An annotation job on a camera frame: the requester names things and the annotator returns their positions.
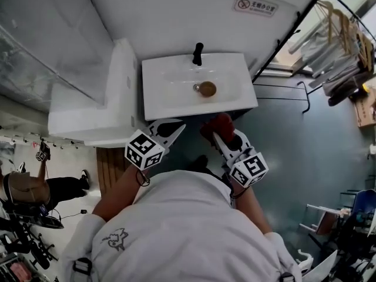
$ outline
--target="gray floor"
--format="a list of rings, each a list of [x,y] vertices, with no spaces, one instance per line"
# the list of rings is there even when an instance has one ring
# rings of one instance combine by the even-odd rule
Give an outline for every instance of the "gray floor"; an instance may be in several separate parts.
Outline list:
[[[260,78],[256,83],[295,86],[302,78]],[[298,89],[255,86],[257,97],[305,98]],[[305,101],[259,99],[259,107],[235,121],[251,144],[262,152],[270,171],[254,190],[271,223],[293,255],[297,249],[317,251],[304,230],[298,229],[318,217],[307,214],[307,203],[341,207],[340,192],[373,187],[364,180],[375,172],[374,159],[367,160],[374,139],[372,127],[359,129],[349,100],[329,107],[322,90],[312,95],[311,109]],[[220,174],[221,156],[200,137],[199,127],[210,118],[185,117],[187,128],[158,172],[181,169],[201,154],[209,168]]]

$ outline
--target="white shirt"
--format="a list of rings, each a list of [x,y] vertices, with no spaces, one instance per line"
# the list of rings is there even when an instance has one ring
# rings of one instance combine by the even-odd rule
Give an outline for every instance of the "white shirt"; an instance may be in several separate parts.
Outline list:
[[[263,235],[232,209],[230,189],[213,176],[162,173],[133,205],[105,223],[87,215],[59,262],[61,281],[88,257],[93,281],[278,281],[299,268],[276,233]]]

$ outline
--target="floor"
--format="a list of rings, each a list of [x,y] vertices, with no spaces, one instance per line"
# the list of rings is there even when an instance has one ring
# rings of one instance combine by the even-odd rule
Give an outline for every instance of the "floor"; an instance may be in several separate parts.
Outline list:
[[[295,86],[301,78],[260,78],[256,83]],[[255,86],[259,98],[304,98],[299,89]],[[336,208],[343,203],[340,192],[346,189],[373,187],[364,180],[375,172],[375,160],[367,160],[368,147],[374,141],[373,128],[359,129],[354,109],[346,100],[336,107],[327,105],[321,90],[310,96],[311,110],[302,114],[305,101],[259,99],[259,107],[235,121],[235,127],[244,132],[257,151],[262,152],[270,171],[255,184],[254,190],[273,229],[280,233],[288,249],[296,255],[297,249],[317,251],[307,233],[298,229],[300,222],[308,223],[317,214],[305,211],[307,203]],[[153,173],[184,169],[201,154],[209,157],[209,168],[221,175],[222,158],[199,134],[201,124],[212,115],[185,117],[187,128],[177,139],[171,152]],[[17,146],[16,165],[26,162],[26,168],[37,174],[37,148]],[[79,177],[81,169],[89,171],[92,189],[88,196],[59,204],[61,216],[89,212],[99,200],[98,175],[94,148],[54,149],[48,162],[49,177],[72,175]],[[58,255],[69,241],[81,215],[63,219],[65,229],[51,230],[37,227],[47,243],[55,244]],[[54,277],[56,264],[52,263],[47,276]]]

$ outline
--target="cardboard box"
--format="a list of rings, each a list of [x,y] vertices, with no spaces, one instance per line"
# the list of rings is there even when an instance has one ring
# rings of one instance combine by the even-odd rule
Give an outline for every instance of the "cardboard box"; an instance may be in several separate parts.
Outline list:
[[[359,127],[376,125],[376,90],[355,101],[355,115]]]

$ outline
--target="white sink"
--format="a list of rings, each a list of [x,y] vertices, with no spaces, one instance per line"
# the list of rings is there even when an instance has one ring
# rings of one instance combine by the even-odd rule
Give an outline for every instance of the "white sink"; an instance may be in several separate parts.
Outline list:
[[[193,55],[177,55],[142,62],[145,119],[216,113],[255,108],[252,80],[242,53],[202,54],[202,66]],[[194,85],[211,81],[212,97],[194,91]]]

